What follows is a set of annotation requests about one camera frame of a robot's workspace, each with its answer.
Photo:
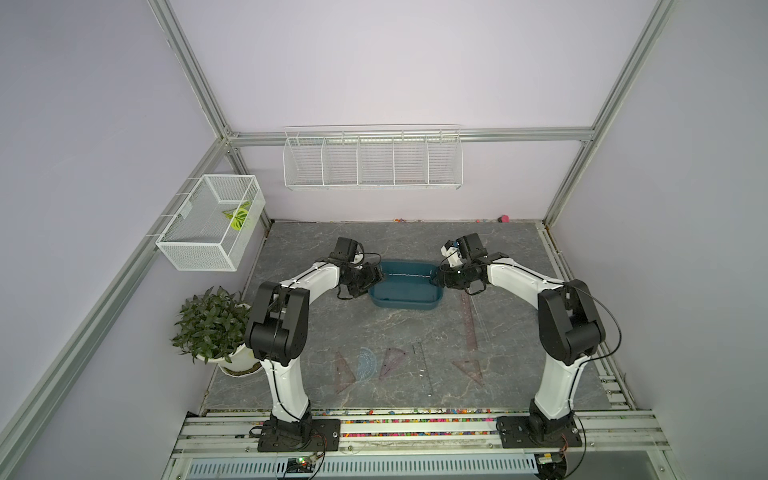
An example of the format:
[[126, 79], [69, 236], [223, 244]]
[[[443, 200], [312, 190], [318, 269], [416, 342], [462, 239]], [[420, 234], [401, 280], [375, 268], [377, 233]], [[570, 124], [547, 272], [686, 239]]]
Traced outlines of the circuit board right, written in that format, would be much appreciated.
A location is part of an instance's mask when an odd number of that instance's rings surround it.
[[560, 480], [568, 470], [567, 459], [562, 454], [541, 454], [535, 456], [537, 479]]

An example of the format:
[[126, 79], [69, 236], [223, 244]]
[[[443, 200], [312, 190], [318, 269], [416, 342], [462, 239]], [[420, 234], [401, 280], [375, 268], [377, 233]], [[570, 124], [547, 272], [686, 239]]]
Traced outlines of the circuit board left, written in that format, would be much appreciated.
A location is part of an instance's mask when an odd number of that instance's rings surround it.
[[308, 457], [288, 458], [286, 461], [283, 477], [293, 474], [313, 474], [315, 471], [315, 462]]

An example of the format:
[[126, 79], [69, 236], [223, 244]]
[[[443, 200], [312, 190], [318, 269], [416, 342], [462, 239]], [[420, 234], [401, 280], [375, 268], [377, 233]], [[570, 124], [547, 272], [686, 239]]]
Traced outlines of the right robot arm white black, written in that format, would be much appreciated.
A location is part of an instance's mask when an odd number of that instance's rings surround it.
[[449, 262], [438, 267], [439, 286], [468, 290], [503, 289], [535, 307], [539, 340], [546, 353], [541, 383], [530, 415], [555, 422], [569, 418], [582, 370], [605, 340], [595, 300], [580, 280], [565, 281], [531, 270], [510, 258]]

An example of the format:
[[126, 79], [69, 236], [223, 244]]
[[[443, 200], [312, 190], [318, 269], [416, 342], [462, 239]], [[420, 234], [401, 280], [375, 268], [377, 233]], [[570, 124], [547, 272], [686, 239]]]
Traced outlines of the blue protractor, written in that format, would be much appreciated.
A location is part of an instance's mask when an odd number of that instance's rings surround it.
[[361, 347], [358, 354], [356, 379], [364, 382], [372, 379], [377, 373], [377, 356], [367, 347]]

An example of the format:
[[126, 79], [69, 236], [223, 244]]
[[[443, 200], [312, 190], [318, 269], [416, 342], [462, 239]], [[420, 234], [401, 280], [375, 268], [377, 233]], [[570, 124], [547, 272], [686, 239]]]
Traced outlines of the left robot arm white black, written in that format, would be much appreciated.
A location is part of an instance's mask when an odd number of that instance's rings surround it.
[[355, 299], [382, 280], [378, 263], [319, 261], [290, 279], [259, 285], [244, 342], [267, 374], [277, 420], [302, 422], [310, 408], [300, 356], [308, 340], [311, 304], [341, 286]]

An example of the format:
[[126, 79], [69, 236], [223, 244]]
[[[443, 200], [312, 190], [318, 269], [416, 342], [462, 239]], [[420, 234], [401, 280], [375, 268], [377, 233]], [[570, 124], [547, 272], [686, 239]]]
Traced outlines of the teal plastic storage box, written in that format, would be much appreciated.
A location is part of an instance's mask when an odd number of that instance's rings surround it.
[[368, 291], [380, 308], [432, 310], [441, 302], [444, 290], [437, 284], [437, 265], [422, 261], [384, 260], [383, 279]]

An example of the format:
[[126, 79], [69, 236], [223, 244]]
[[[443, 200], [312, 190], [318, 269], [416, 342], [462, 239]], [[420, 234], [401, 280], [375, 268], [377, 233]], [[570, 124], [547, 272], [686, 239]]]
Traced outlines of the potted green plant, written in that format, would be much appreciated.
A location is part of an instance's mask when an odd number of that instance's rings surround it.
[[214, 364], [226, 376], [252, 375], [261, 365], [245, 345], [250, 310], [239, 292], [211, 287], [181, 305], [171, 345], [193, 362]]

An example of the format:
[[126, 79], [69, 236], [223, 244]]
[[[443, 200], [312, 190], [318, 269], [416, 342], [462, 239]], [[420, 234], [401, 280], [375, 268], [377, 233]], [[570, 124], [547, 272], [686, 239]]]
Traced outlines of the green leaf toy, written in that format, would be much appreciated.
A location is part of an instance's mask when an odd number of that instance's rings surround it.
[[250, 206], [251, 202], [247, 201], [238, 208], [223, 212], [223, 215], [230, 221], [230, 227], [233, 230], [240, 231], [243, 228], [249, 216]]

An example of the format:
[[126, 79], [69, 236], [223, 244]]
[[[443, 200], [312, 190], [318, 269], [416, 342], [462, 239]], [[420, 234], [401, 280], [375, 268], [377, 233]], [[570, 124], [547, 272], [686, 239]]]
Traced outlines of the white mesh basket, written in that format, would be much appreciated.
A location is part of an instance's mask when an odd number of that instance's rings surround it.
[[[250, 201], [240, 231], [230, 227], [224, 211]], [[179, 271], [235, 272], [257, 226], [265, 199], [253, 175], [206, 174], [188, 193], [158, 235], [159, 251]]]

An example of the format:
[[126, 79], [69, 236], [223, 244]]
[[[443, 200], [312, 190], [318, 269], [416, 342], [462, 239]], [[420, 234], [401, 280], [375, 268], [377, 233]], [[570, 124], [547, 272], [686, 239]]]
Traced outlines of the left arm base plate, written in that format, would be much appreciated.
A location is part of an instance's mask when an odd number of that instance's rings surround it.
[[262, 453], [335, 452], [341, 440], [337, 419], [287, 422], [271, 416], [261, 427], [257, 450]]

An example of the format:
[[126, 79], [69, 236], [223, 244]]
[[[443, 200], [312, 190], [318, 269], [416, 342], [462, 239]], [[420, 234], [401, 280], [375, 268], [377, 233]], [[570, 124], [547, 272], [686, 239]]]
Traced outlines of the clear straight ruler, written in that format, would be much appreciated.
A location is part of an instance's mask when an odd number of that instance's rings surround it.
[[424, 379], [424, 382], [425, 382], [426, 395], [429, 398], [431, 398], [433, 396], [433, 394], [434, 394], [434, 388], [433, 388], [433, 383], [432, 383], [431, 376], [430, 376], [429, 365], [428, 365], [428, 362], [427, 362], [427, 359], [426, 359], [424, 345], [423, 345], [422, 341], [419, 341], [417, 343], [417, 345], [418, 345], [419, 355], [420, 355], [420, 358], [421, 358], [421, 364], [422, 364], [421, 375], [422, 375], [422, 377]]
[[470, 298], [470, 303], [472, 305], [472, 310], [473, 310], [473, 314], [474, 314], [474, 318], [475, 318], [475, 323], [477, 324], [478, 329], [479, 329], [479, 331], [482, 334], [482, 338], [484, 339], [484, 341], [486, 343], [488, 343], [490, 341], [490, 337], [489, 337], [489, 334], [488, 334], [485, 322], [483, 320], [483, 317], [482, 317], [482, 314], [481, 314], [481, 310], [480, 310], [480, 308], [478, 306], [478, 303], [477, 303], [477, 301], [475, 300], [474, 297]]

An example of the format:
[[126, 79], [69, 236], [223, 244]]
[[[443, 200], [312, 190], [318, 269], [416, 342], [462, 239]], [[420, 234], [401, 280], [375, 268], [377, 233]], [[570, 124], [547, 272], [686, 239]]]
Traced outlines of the white vent grille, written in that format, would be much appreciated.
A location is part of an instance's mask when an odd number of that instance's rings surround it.
[[195, 460], [186, 473], [188, 479], [324, 479], [368, 477], [442, 477], [463, 475], [536, 474], [532, 455], [479, 456], [363, 456], [330, 457], [319, 474], [298, 472], [295, 461], [286, 457]]

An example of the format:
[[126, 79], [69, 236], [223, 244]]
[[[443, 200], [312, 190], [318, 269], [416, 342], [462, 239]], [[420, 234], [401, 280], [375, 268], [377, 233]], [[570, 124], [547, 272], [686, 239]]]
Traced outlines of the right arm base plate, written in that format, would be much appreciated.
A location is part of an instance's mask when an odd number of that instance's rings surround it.
[[500, 416], [496, 419], [496, 430], [505, 449], [565, 450], [583, 445], [572, 413], [554, 420], [539, 414]]

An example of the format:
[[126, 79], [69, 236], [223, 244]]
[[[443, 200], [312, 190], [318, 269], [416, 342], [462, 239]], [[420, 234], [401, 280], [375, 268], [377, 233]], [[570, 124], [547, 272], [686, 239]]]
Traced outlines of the circuit board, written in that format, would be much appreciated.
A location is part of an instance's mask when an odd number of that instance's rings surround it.
[[315, 462], [308, 457], [288, 458], [286, 461], [283, 477], [293, 474], [313, 474], [315, 471]]
[[537, 479], [560, 480], [568, 470], [567, 459], [562, 454], [541, 454], [535, 456]]

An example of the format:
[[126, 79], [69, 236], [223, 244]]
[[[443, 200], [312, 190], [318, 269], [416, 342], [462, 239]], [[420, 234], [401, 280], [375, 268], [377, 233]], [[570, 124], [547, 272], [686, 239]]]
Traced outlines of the clear straight ruler bottom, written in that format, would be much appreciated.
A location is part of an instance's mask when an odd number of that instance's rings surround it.
[[427, 359], [426, 359], [424, 345], [423, 345], [422, 341], [419, 341], [417, 343], [417, 345], [418, 345], [419, 355], [420, 355], [420, 358], [421, 358], [421, 364], [422, 364], [421, 375], [422, 375], [422, 377], [424, 379], [424, 382], [425, 382], [426, 395], [429, 398], [431, 398], [433, 396], [433, 394], [434, 394], [434, 388], [433, 388], [433, 383], [432, 383], [431, 376], [430, 376], [429, 365], [428, 365], [428, 362], [427, 362]]

